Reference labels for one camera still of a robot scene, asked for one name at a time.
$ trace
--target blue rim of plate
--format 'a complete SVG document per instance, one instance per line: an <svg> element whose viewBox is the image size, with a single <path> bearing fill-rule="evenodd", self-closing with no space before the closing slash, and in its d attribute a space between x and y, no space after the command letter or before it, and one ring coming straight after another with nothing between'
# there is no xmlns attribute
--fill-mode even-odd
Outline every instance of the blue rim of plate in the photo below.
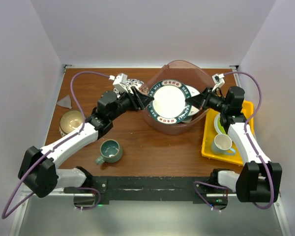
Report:
<svg viewBox="0 0 295 236"><path fill-rule="evenodd" d="M187 86L177 80L162 80L162 81L158 82L150 89L149 95L153 97L157 90L159 90L161 87L169 86L169 85L179 88L183 92L185 99L191 97L191 92L189 91ZM155 109L153 107L153 102L151 102L147 106L147 109L154 120L156 120L160 123L163 123L163 124L177 124L188 117L188 115L191 111L191 105L189 103L186 103L183 111L177 117L174 117L174 118L165 118L165 117L160 116L155 111Z"/></svg>

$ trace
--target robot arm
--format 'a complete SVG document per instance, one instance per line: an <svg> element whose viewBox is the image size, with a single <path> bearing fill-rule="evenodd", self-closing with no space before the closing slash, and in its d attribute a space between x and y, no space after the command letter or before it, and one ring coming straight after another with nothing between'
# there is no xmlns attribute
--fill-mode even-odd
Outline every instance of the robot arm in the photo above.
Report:
<svg viewBox="0 0 295 236"><path fill-rule="evenodd" d="M19 179L39 158L48 154L24 180L38 197L47 196L55 188L91 187L88 186L91 174L82 167L72 170L58 168L78 150L104 136L113 127L114 119L128 110L143 110L153 100L152 97L138 92L135 87L126 88L123 85L125 79L126 76L120 74L114 81L114 86L122 92L120 97L117 98L113 91L103 93L90 117L77 130L41 149L30 147L26 151L19 170Z"/></svg>
<svg viewBox="0 0 295 236"><path fill-rule="evenodd" d="M282 168L279 163L272 163L264 154L252 135L248 124L245 130L247 119L241 112L244 93L242 88L234 86L229 88L224 98L216 94L215 87L206 88L203 93L186 99L186 102L196 108L204 110L212 108L220 112L221 125L236 144L244 163L240 174L230 170L214 169L210 176L211 183L228 187L236 192L241 202L266 203L270 200L269 179L264 166L266 165L273 182L274 201L276 201L280 188Z"/></svg>

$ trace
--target dish rack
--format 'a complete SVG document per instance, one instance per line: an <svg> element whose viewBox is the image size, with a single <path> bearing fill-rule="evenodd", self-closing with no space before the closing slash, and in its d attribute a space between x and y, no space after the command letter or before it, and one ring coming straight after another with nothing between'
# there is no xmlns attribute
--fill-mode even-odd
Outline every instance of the dish rack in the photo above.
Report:
<svg viewBox="0 0 295 236"><path fill-rule="evenodd" d="M244 101L242 104L242 110L241 110L246 118L249 118L254 111L254 105L252 102ZM205 130L204 130L204 136L202 141L202 148L201 148L201 154L204 157L216 159L219 161L225 161L232 164L237 164L239 166L243 166L243 162L241 159L241 156L238 152L238 149L236 145L233 143L232 148L236 150L236 154L233 156L229 155L216 155L211 151L211 143L214 140L214 137L217 135L217 132L214 128L214 119L219 113L215 110L210 109L208 113L206 114L206 123L205 123ZM254 134L254 119L252 118L249 121L250 129L252 134Z"/></svg>

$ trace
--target teal mug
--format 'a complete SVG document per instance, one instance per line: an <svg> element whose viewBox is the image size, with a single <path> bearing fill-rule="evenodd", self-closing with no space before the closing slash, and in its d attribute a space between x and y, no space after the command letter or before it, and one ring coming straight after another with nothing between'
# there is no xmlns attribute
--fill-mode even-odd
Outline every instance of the teal mug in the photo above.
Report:
<svg viewBox="0 0 295 236"><path fill-rule="evenodd" d="M224 154L233 156L236 154L236 150L232 148L232 139L226 134L218 134L215 136L212 144L211 151L214 154Z"/></svg>
<svg viewBox="0 0 295 236"><path fill-rule="evenodd" d="M122 156L122 147L115 140L106 140L100 146L100 157L96 159L97 165L101 165L104 162L114 163L119 161Z"/></svg>

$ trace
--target wooden tabletop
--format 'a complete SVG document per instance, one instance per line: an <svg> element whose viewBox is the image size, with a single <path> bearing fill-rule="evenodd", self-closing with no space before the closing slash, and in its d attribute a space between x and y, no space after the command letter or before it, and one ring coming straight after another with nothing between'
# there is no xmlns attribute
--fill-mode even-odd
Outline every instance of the wooden tabletop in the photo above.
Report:
<svg viewBox="0 0 295 236"><path fill-rule="evenodd" d="M159 70L157 68L67 69L58 100L68 94L71 96L70 81L81 71L96 71L114 76L125 73L129 78L146 82ZM213 75L228 72L230 69L205 69L205 71ZM223 93L226 94L229 86L234 85L236 85L234 77L227 76ZM74 82L75 94L86 116L90 115L101 94L112 88L112 81L92 74L83 74ZM72 107L78 110L73 99ZM61 138L59 120L67 111L66 108L56 106L46 144ZM227 168L240 173L242 167L201 156L204 125L205 118L201 119L192 130L172 136L150 127L144 122L141 112L126 112L114 120L114 127L108 134L71 156L61 168L72 169L82 166L95 176L209 176L214 168ZM99 147L107 139L115 139L122 145L123 156L116 163L104 163L98 166L95 160L100 155Z"/></svg>

